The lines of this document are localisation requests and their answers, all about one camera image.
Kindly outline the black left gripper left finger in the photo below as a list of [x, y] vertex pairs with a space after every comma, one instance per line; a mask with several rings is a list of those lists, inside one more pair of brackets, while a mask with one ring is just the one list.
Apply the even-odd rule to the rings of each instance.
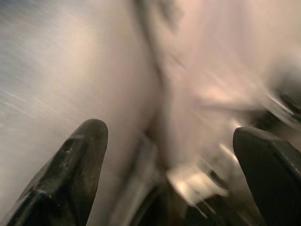
[[5, 216], [5, 225], [86, 225], [107, 144], [106, 124], [84, 121], [29, 182]]

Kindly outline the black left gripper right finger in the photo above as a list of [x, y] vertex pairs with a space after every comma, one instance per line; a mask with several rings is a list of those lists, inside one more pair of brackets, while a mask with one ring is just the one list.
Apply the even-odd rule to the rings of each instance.
[[268, 226], [301, 224], [301, 153], [288, 141], [253, 127], [237, 128], [233, 150]]

